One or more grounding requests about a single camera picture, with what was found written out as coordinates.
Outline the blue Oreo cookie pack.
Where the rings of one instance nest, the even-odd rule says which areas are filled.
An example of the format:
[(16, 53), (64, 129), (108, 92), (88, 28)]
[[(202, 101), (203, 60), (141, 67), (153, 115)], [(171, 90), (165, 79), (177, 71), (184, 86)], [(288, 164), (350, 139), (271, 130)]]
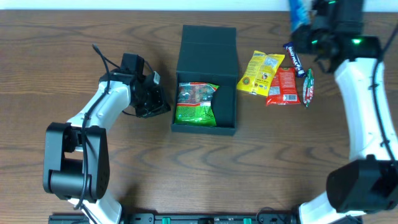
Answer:
[(289, 0), (291, 33), (300, 29), (309, 29), (311, 26), (308, 4), (311, 1)]

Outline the red green candy pack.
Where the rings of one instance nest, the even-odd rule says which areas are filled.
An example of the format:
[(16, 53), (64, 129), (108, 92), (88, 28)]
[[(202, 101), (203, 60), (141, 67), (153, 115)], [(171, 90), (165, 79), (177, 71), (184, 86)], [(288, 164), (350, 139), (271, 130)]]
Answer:
[(314, 96), (314, 76), (313, 70), (309, 68), (303, 83), (303, 104), (306, 108), (309, 107), (310, 102)]

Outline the green snack bag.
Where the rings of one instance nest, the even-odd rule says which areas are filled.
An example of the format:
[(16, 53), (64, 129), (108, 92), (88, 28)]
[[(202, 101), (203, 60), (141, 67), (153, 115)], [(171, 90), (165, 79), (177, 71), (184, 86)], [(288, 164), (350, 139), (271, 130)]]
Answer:
[(211, 101), (218, 88), (218, 85), (205, 82), (179, 83), (175, 123), (192, 126), (216, 126)]

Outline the black gift box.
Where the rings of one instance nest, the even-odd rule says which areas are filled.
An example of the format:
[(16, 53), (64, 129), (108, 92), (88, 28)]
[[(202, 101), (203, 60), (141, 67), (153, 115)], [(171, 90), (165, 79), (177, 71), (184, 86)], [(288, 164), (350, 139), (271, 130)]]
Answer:
[(236, 28), (184, 25), (176, 69), (176, 84), (204, 82), (218, 85), (211, 101), (216, 126), (177, 124), (180, 133), (232, 136), (236, 132), (236, 85), (239, 76)]

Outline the red snack bag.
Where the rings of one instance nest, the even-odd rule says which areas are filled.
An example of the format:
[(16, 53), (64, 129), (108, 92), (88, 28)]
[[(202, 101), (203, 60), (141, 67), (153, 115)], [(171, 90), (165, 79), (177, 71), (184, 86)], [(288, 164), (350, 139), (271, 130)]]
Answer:
[(266, 106), (269, 105), (297, 105), (300, 104), (293, 67), (279, 67), (275, 74)]

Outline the yellow snack bag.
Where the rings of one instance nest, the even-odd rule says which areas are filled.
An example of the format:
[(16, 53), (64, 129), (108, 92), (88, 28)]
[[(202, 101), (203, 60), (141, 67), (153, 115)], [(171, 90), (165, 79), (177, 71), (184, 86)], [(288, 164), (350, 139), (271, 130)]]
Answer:
[(238, 81), (237, 90), (268, 96), (271, 83), (284, 58), (285, 55), (282, 54), (266, 54), (255, 50), (242, 79)]

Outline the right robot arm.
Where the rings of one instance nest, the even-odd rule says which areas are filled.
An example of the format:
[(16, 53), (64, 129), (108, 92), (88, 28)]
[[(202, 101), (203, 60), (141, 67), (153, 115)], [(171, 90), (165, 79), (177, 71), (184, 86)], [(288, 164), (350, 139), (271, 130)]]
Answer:
[(361, 223), (397, 206), (397, 134), (384, 88), (388, 45), (363, 34), (362, 1), (291, 1), (295, 54), (328, 60), (339, 86), (349, 129), (349, 162), (331, 172), (326, 189), (301, 204), (294, 223)]

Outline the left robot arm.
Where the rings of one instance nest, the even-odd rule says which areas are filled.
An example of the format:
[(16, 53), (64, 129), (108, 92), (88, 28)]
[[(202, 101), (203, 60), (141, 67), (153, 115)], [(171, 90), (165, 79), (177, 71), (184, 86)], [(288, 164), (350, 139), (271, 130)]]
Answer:
[(43, 188), (81, 210), (89, 223), (122, 220), (123, 208), (108, 190), (107, 135), (129, 106), (139, 118), (169, 111), (157, 72), (105, 74), (78, 114), (65, 123), (52, 122), (46, 130)]

